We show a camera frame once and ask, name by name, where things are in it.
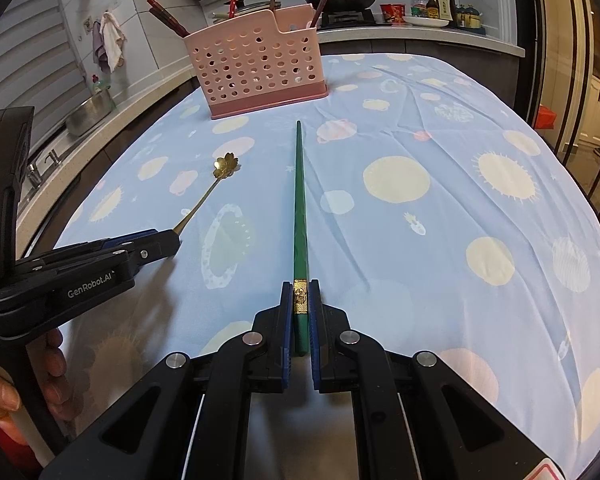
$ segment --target silver screw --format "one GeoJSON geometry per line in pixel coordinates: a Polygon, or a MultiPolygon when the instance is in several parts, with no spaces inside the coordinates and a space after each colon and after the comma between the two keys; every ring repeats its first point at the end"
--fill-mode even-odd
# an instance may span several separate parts
{"type": "Polygon", "coordinates": [[[165,360],[165,363],[169,368],[180,368],[186,362],[187,358],[185,355],[178,352],[167,356],[167,359],[165,360]]]}
{"type": "Polygon", "coordinates": [[[433,355],[431,352],[420,352],[417,355],[416,359],[422,366],[426,367],[433,366],[438,362],[436,356],[433,355]]]}
{"type": "Polygon", "coordinates": [[[355,345],[358,341],[360,341],[360,334],[355,330],[345,330],[342,334],[340,334],[340,341],[342,341],[345,345],[355,345]]]}
{"type": "Polygon", "coordinates": [[[242,342],[249,346],[259,345],[262,343],[262,334],[260,332],[247,332],[242,336],[242,342]]]}

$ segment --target pink utensil holder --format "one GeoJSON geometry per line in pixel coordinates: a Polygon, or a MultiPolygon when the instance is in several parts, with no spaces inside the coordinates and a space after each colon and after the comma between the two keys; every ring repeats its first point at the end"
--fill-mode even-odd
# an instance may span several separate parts
{"type": "Polygon", "coordinates": [[[313,15],[259,10],[184,38],[212,119],[328,95],[313,15]]]}

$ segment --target red sleeve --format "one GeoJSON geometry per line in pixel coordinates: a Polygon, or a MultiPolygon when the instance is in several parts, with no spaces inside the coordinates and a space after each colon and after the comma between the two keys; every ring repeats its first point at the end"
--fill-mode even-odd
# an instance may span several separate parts
{"type": "Polygon", "coordinates": [[[42,471],[42,467],[36,460],[36,456],[29,446],[22,446],[10,439],[3,430],[0,429],[0,447],[5,455],[24,474],[36,475],[42,471]]]}

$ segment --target patterned tablecloth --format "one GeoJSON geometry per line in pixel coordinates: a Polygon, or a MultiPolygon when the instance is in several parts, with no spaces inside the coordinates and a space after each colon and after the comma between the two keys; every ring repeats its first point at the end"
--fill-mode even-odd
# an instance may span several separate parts
{"type": "MultiPolygon", "coordinates": [[[[436,59],[322,58],[330,95],[211,121],[201,90],[142,135],[59,245],[179,222],[220,183],[173,260],[64,327],[80,431],[168,352],[216,350],[292,279],[295,124],[309,270],[388,350],[429,349],[576,478],[600,450],[600,226],[542,142],[436,59]]],[[[356,478],[347,396],[253,401],[247,478],[356,478]]]]}

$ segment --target red plastic bag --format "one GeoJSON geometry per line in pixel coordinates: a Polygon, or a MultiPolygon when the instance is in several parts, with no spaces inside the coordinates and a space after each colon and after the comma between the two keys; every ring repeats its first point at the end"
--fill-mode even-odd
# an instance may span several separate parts
{"type": "Polygon", "coordinates": [[[552,112],[546,106],[540,105],[538,117],[536,117],[536,130],[553,130],[556,117],[555,112],[552,112]]]}

